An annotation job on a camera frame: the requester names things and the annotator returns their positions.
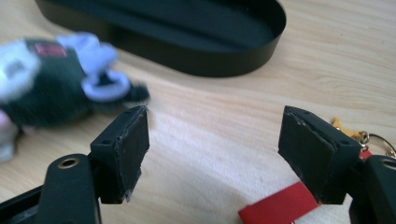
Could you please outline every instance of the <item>clamp jaw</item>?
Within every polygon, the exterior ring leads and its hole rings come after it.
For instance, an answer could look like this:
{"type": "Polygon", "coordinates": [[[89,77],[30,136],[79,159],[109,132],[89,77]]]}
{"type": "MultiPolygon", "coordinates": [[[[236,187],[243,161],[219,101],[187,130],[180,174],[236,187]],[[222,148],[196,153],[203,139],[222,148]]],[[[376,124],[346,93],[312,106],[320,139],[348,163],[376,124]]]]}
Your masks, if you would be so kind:
{"type": "Polygon", "coordinates": [[[360,159],[361,145],[309,111],[286,106],[278,153],[318,203],[353,198],[353,224],[396,223],[396,160],[360,159]]]}
{"type": "Polygon", "coordinates": [[[120,114],[91,143],[86,156],[54,161],[44,185],[0,204],[0,223],[102,223],[102,203],[129,201],[149,149],[147,109],[120,114]]]}

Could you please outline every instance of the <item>green plush fabric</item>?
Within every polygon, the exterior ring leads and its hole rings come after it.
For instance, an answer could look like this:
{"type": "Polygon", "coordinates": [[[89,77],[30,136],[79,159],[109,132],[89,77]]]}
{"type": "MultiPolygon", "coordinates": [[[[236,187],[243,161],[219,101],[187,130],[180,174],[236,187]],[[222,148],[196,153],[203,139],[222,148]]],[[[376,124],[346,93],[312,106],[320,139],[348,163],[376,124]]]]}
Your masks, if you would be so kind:
{"type": "Polygon", "coordinates": [[[20,126],[55,126],[87,114],[89,100],[80,85],[85,74],[76,53],[50,41],[29,39],[26,45],[41,62],[35,85],[0,108],[20,126]]]}

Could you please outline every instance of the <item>gold keychain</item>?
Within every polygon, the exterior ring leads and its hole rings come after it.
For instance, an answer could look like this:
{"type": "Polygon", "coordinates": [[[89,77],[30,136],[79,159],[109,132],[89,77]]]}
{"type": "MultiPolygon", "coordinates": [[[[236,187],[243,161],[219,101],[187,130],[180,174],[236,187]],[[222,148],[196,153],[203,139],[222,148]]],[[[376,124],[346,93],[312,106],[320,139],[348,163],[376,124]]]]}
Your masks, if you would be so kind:
{"type": "Polygon", "coordinates": [[[379,140],[382,144],[382,147],[384,147],[386,150],[385,155],[393,159],[396,159],[396,149],[389,141],[387,141],[385,138],[381,137],[380,135],[375,133],[367,133],[366,131],[353,131],[346,129],[341,125],[339,118],[334,118],[332,120],[332,126],[340,130],[347,136],[351,137],[355,141],[359,142],[361,144],[362,151],[368,150],[369,147],[367,144],[369,144],[371,140],[373,139],[379,140]]]}

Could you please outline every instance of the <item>wood grain surface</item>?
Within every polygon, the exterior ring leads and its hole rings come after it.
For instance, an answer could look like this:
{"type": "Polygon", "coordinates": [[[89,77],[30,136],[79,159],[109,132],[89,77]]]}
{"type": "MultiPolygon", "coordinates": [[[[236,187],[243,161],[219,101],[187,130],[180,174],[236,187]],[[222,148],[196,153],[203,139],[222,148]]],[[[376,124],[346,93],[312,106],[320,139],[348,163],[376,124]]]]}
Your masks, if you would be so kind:
{"type": "MultiPolygon", "coordinates": [[[[288,23],[273,58],[241,77],[193,77],[119,50],[114,68],[151,94],[150,149],[132,200],[101,204],[104,223],[241,223],[238,210],[298,181],[277,154],[285,105],[396,145],[396,1],[280,2],[288,23]]],[[[0,18],[1,43],[70,33],[34,1],[2,0],[0,18]]],[[[43,184],[52,161],[88,154],[114,118],[18,138],[15,159],[0,164],[0,202],[43,184]]],[[[349,223],[350,202],[296,223],[349,223]]]]}

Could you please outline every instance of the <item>metal ring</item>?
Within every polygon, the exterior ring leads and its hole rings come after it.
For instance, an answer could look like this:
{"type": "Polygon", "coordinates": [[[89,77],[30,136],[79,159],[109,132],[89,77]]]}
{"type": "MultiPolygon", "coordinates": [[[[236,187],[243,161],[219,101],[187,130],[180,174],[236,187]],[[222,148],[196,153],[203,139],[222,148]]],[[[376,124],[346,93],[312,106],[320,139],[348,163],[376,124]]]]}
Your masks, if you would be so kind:
{"type": "Polygon", "coordinates": [[[370,134],[367,132],[359,132],[361,134],[361,144],[365,145],[370,141],[370,134]]]}
{"type": "Polygon", "coordinates": [[[69,169],[79,163],[79,158],[67,158],[58,164],[59,169],[69,169]]]}
{"type": "Polygon", "coordinates": [[[388,149],[386,155],[389,156],[389,157],[392,157],[392,158],[396,158],[396,149],[394,148],[394,146],[387,139],[385,139],[385,138],[383,138],[383,137],[381,137],[381,136],[379,136],[378,134],[375,134],[375,133],[368,134],[369,141],[370,141],[370,137],[375,137],[375,138],[378,138],[378,139],[382,140],[383,144],[384,144],[384,147],[388,149]]]}

